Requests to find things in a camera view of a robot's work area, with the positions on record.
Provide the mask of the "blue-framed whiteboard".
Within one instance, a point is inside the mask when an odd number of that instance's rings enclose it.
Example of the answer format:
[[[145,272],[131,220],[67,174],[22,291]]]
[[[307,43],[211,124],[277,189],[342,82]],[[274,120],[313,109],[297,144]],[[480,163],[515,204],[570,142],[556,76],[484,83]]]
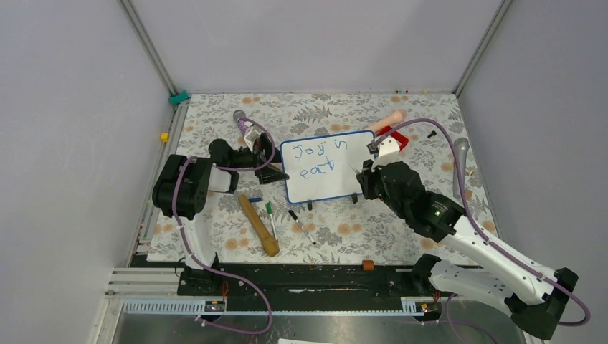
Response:
[[[285,182],[287,201],[306,204],[360,194],[350,166],[361,170],[373,158],[367,145],[374,138],[370,130],[360,130],[282,142],[282,167],[290,177]]]

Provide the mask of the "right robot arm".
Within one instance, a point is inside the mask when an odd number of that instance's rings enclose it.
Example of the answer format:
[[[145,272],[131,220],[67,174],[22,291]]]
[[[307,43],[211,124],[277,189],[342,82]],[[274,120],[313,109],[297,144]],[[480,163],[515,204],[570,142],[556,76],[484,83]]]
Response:
[[[412,270],[415,292],[439,290],[477,300],[507,315],[525,333],[552,339],[579,280],[574,271],[543,266],[488,234],[456,201],[428,191],[402,161],[376,167],[366,160],[356,179],[365,199],[382,200],[416,234],[465,254],[490,273],[476,277],[423,254]]]

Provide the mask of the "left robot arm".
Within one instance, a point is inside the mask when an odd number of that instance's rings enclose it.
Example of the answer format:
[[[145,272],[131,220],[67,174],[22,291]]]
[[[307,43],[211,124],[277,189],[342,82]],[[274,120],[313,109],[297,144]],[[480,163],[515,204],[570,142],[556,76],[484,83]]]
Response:
[[[185,249],[185,263],[200,269],[195,285],[207,295],[222,287],[220,272],[210,268],[217,261],[217,251],[209,243],[208,231],[188,225],[205,207],[209,193],[234,194],[239,177],[253,172],[259,183],[286,181],[289,175],[274,163],[281,161],[280,151],[267,133],[247,138],[246,147],[233,148],[223,139],[209,144],[209,156],[171,154],[152,190],[152,203],[164,216],[176,220]]]

